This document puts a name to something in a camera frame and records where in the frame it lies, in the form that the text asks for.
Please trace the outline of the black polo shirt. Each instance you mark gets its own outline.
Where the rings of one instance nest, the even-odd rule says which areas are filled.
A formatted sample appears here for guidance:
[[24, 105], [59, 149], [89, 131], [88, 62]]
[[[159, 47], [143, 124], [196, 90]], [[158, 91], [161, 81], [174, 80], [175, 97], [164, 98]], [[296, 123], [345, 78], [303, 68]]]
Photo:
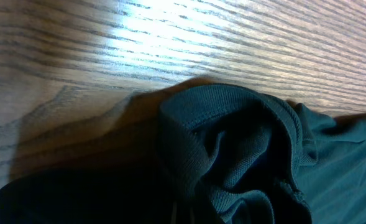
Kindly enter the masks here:
[[0, 190], [0, 223], [366, 223], [366, 115], [338, 120], [233, 85], [165, 100], [156, 159]]

